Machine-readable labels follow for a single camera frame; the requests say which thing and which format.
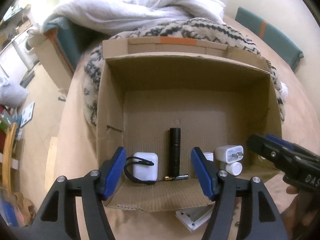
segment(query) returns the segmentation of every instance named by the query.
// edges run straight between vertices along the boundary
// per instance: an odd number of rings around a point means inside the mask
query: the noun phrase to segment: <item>tile floor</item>
[[[22,128],[15,156],[20,161],[19,174],[14,178],[16,190],[20,190],[39,209],[45,195],[44,179],[51,137],[58,136],[64,102],[61,95],[41,64],[35,67],[35,77],[27,86],[29,95],[18,110],[35,102],[33,117]]]

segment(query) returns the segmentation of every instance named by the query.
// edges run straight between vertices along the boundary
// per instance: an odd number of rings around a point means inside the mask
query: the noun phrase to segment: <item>white blanket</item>
[[[63,0],[46,22],[65,16],[78,25],[113,36],[193,17],[224,24],[224,7],[219,0]]]

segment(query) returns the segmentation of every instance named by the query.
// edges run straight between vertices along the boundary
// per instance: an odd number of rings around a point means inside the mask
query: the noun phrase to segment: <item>black and white fleece blanket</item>
[[[260,55],[256,44],[243,36],[240,32],[225,24],[215,24],[207,18],[193,18],[187,21],[164,22],[153,27],[142,27],[136,31],[121,32],[110,39],[131,37],[169,36],[180,38],[192,38],[219,42],[228,46],[234,46]],[[284,93],[276,68],[268,61],[273,85],[278,99],[281,120],[284,121]],[[104,66],[102,58],[102,44],[95,47],[84,71],[84,116],[89,124],[96,126],[98,92],[101,78],[101,68]]]

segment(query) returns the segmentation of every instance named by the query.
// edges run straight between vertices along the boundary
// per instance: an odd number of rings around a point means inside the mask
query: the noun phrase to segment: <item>metal screw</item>
[[[221,177],[226,177],[226,176],[228,176],[228,173],[226,171],[224,171],[224,170],[221,170],[221,171],[219,171],[219,175]]]
[[[92,177],[98,176],[98,174],[99,174],[98,170],[90,171],[90,176],[92,176]]]
[[[64,176],[59,176],[59,177],[57,177],[57,182],[63,182],[64,179],[65,179]]]
[[[252,180],[255,183],[259,183],[261,181],[260,178],[258,178],[258,177],[253,177]]]

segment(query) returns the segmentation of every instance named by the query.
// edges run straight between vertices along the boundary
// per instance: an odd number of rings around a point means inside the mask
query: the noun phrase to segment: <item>beige tablecloth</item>
[[[282,82],[288,86],[289,95],[285,102],[285,121],[282,126],[285,140],[320,154],[320,125],[316,112],[306,96],[305,90],[290,69],[267,44],[242,25],[229,17],[224,21],[248,35],[257,44],[262,56],[269,59],[278,70]],[[82,57],[74,74],[68,98],[63,110],[58,136],[58,150],[55,164],[55,177],[65,175],[68,179],[82,177],[89,171],[97,169],[95,157],[94,130],[86,123],[83,115],[84,63],[89,54]],[[293,196],[285,193],[286,184],[278,174],[266,183],[278,209],[282,212],[292,201]],[[201,239],[205,225],[190,233],[175,217],[174,212],[148,213],[142,211],[122,211],[106,208],[109,223],[117,240],[143,239]],[[78,223],[81,239],[88,239],[81,199],[77,199]],[[230,239],[235,239],[236,227],[232,225]]]

